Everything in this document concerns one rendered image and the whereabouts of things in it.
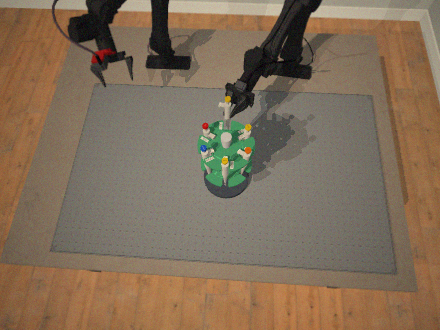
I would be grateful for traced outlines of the white pipette with yellow button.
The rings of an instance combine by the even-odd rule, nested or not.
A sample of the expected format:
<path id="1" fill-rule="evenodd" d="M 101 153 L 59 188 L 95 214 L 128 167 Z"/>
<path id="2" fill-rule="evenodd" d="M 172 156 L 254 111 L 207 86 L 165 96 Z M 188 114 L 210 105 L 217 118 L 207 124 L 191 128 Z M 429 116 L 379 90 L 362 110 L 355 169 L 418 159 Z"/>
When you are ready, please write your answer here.
<path id="1" fill-rule="evenodd" d="M 229 163 L 228 163 L 228 156 L 223 156 L 221 168 L 222 168 L 222 176 L 224 179 L 224 184 L 227 182 L 227 177 L 229 174 Z"/>
<path id="2" fill-rule="evenodd" d="M 241 141 L 242 139 L 244 141 L 244 140 L 250 138 L 250 134 L 251 134 L 250 130 L 251 130 L 251 125 L 247 124 L 245 126 L 244 134 L 241 134 L 241 135 L 238 136 L 239 141 Z"/>

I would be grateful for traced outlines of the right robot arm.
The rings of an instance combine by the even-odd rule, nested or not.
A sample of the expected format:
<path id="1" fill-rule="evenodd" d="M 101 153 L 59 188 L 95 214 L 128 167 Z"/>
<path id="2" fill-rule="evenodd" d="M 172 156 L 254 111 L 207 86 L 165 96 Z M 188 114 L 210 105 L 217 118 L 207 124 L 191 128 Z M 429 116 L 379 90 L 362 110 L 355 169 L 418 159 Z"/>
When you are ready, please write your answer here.
<path id="1" fill-rule="evenodd" d="M 82 16 L 69 19 L 69 37 L 78 43 L 99 38 L 105 41 L 105 38 L 112 36 L 108 24 L 113 23 L 114 15 L 118 13 L 118 9 L 126 1 L 86 0 L 88 14 L 82 14 Z M 152 33 L 149 38 L 149 45 L 159 55 L 148 55 L 146 68 L 189 70 L 191 57 L 174 56 L 175 51 L 171 48 L 171 40 L 168 33 L 168 5 L 169 0 L 151 0 Z M 104 62 L 101 62 L 101 64 L 92 63 L 91 67 L 97 72 L 105 71 L 107 70 L 108 62 L 109 58 L 105 54 Z"/>

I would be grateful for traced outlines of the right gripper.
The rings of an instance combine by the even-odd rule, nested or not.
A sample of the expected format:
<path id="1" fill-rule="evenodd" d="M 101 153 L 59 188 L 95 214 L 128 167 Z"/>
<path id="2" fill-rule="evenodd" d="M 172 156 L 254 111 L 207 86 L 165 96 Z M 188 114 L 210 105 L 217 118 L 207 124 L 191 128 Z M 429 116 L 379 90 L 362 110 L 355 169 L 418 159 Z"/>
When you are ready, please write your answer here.
<path id="1" fill-rule="evenodd" d="M 116 50 L 116 46 L 115 46 L 113 37 L 107 37 L 107 38 L 105 38 L 105 41 L 102 41 L 101 38 L 96 39 L 95 41 L 96 41 L 98 50 L 100 50 L 100 51 L 96 51 L 94 53 L 98 54 L 101 62 L 104 62 L 105 54 L 106 54 L 106 56 L 110 60 L 108 63 L 113 63 L 113 62 L 118 62 L 118 61 L 126 60 L 126 64 L 127 64 L 127 67 L 128 67 L 129 73 L 130 73 L 130 77 L 131 77 L 131 79 L 133 81 L 133 73 L 132 73 L 133 57 L 131 56 L 131 57 L 125 58 L 125 55 L 126 55 L 125 51 L 120 52 L 119 54 L 116 54 L 118 52 Z M 109 49 L 107 49 L 107 48 L 109 48 Z M 103 50 L 103 49 L 105 49 L 105 50 Z M 132 60 L 132 67 L 131 67 L 131 60 Z M 96 58 L 95 58 L 95 55 L 92 56 L 92 61 L 91 62 L 92 63 L 98 63 Z M 106 87 L 106 84 L 105 84 L 102 72 L 101 71 L 99 71 L 99 72 L 94 71 L 94 69 L 92 67 L 90 68 L 90 70 L 97 76 L 97 78 L 101 81 L 103 86 Z"/>

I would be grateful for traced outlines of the white pipette with blue button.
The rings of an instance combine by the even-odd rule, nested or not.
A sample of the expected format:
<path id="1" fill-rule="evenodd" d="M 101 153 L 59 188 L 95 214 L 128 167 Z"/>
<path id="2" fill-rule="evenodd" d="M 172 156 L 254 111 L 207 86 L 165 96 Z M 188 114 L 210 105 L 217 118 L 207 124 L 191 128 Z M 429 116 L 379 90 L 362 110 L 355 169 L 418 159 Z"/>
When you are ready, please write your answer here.
<path id="1" fill-rule="evenodd" d="M 202 158 L 203 159 L 209 157 L 209 154 L 214 153 L 214 149 L 211 148 L 211 149 L 207 150 L 206 145 L 202 145 L 200 147 L 200 149 L 201 149 L 201 154 L 202 154 Z M 204 165 L 206 167 L 206 170 L 207 170 L 208 174 L 210 174 L 211 173 L 211 168 L 209 168 L 205 163 L 204 163 Z"/>

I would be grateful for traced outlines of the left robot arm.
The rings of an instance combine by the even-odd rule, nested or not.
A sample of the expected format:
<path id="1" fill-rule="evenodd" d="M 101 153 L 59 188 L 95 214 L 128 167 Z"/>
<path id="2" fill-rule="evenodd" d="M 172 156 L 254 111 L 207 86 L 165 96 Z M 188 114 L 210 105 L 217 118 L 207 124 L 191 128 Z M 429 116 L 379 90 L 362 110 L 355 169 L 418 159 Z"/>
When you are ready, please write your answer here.
<path id="1" fill-rule="evenodd" d="M 280 58 L 283 60 L 296 60 L 284 63 L 284 65 L 283 63 L 264 65 L 260 68 L 261 72 L 258 68 L 251 77 L 254 81 L 253 84 L 256 85 L 260 76 L 267 78 L 271 75 L 309 80 L 311 78 L 312 67 L 299 64 L 303 59 L 301 56 L 303 51 L 302 40 L 308 19 L 311 13 L 318 9 L 321 2 L 322 0 L 285 0 L 282 11 L 274 27 L 265 41 L 261 44 L 260 48 L 256 46 L 254 49 L 249 49 L 245 52 L 243 66 L 244 73 L 242 76 L 248 78 L 250 73 L 257 67 L 266 63 L 274 62 L 264 56 L 263 53 L 266 51 L 265 55 L 275 61 L 278 61 L 279 54 Z M 273 39 L 265 46 L 274 33 L 275 36 Z M 264 46 L 265 49 L 262 50 Z"/>

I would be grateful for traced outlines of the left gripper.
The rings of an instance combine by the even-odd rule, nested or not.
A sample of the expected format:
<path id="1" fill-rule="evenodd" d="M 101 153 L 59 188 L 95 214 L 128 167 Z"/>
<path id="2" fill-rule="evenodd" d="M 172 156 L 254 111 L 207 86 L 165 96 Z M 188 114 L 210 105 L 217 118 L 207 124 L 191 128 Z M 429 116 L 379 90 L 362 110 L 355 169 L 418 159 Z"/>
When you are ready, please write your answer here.
<path id="1" fill-rule="evenodd" d="M 253 106 L 253 104 L 254 104 L 254 97 L 255 97 L 255 94 L 254 93 L 252 93 L 252 90 L 253 90 L 253 88 L 255 87 L 255 84 L 253 84 L 253 80 L 250 78 L 250 80 L 248 81 L 248 83 L 247 82 L 245 82 L 245 80 L 246 80 L 246 76 L 241 76 L 241 78 L 240 79 L 237 79 L 237 80 L 240 80 L 240 81 L 242 81 L 242 82 L 244 82 L 244 83 L 246 83 L 247 84 L 247 88 L 246 88 L 246 90 L 245 90 L 245 92 L 240 92 L 240 91 L 238 91 L 236 88 L 235 88 L 235 82 L 234 82 L 234 85 L 233 84 L 231 84 L 231 83 L 227 83 L 226 85 L 225 85 L 225 89 L 226 89 L 226 93 L 225 93 L 225 96 L 230 96 L 231 97 L 231 106 L 233 105 L 233 104 L 235 104 L 235 107 L 233 108 L 233 110 L 232 110 L 232 112 L 231 112 L 231 115 L 230 115 L 230 119 L 234 116 L 234 115 L 236 115 L 236 114 L 238 114 L 238 113 L 240 113 L 241 111 L 243 111 L 243 110 L 245 110 L 245 109 L 247 109 L 247 107 L 248 107 L 248 105 L 250 106 L 250 107 L 252 107 Z M 242 104 L 243 103 L 243 104 Z M 241 105 L 242 104 L 242 105 Z M 241 105 L 241 106 L 240 106 Z M 239 107 L 240 106 L 240 107 Z M 239 108 L 238 108 L 239 107 Z M 238 109 L 237 109 L 238 108 Z M 236 110 L 236 111 L 235 111 Z M 234 112 L 234 113 L 233 113 Z"/>

